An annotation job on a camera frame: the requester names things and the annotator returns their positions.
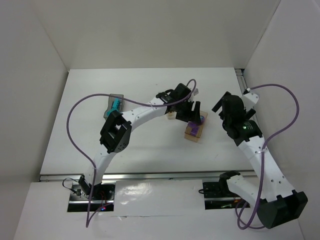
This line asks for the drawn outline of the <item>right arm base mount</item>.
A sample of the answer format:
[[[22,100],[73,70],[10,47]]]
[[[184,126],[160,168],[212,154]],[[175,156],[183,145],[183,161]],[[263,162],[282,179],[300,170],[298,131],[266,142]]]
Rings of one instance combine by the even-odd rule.
[[[198,193],[204,197],[205,210],[225,210],[241,208],[244,205],[242,198],[235,193],[221,190],[218,182],[203,182]]]

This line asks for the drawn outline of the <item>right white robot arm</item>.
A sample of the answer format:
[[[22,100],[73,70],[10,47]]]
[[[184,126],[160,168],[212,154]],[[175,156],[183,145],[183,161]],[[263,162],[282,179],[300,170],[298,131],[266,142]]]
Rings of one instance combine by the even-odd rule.
[[[272,229],[298,219],[308,197],[287,180],[268,149],[270,139],[264,138],[252,120],[258,100],[259,96],[248,88],[242,96],[226,92],[212,108],[219,113],[222,128],[247,157],[259,179],[255,186],[233,170],[221,174],[218,183],[223,193],[236,194],[252,206],[253,215],[265,228]]]

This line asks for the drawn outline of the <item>large teal lego brick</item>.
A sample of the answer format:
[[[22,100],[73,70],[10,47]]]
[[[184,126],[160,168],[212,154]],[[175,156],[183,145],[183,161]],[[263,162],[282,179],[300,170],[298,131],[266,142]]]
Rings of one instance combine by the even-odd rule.
[[[123,101],[119,98],[113,98],[111,101],[109,101],[107,110],[104,112],[104,115],[103,115],[104,119],[106,120],[110,115],[110,113],[113,111],[121,112],[123,109],[122,104],[123,104]]]

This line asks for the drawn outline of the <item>purple printed lego piece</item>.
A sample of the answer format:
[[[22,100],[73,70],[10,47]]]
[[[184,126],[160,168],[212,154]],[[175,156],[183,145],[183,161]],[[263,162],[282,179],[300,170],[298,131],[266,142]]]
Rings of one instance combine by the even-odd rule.
[[[191,128],[198,127],[198,126],[202,125],[205,122],[205,120],[206,120],[206,117],[201,115],[200,118],[196,122],[190,121],[188,123],[188,126]]]

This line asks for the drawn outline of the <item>purple lego brick stack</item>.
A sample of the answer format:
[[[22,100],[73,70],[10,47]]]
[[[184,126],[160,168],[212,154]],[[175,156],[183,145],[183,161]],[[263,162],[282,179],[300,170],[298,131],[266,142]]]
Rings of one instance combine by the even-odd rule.
[[[189,134],[192,136],[196,136],[198,134],[198,131],[199,131],[199,127],[195,126],[195,127],[190,128]]]

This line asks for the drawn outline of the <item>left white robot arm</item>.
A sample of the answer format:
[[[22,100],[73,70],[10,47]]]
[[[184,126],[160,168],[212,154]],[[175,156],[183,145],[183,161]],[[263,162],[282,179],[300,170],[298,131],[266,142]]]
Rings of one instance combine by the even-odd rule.
[[[125,150],[131,133],[146,122],[175,112],[178,120],[201,123],[200,102],[193,101],[194,91],[183,83],[175,89],[159,92],[152,100],[125,112],[112,111],[100,130],[100,147],[92,162],[93,166],[79,179],[79,185],[86,195],[94,198],[101,191],[103,175],[116,154]]]

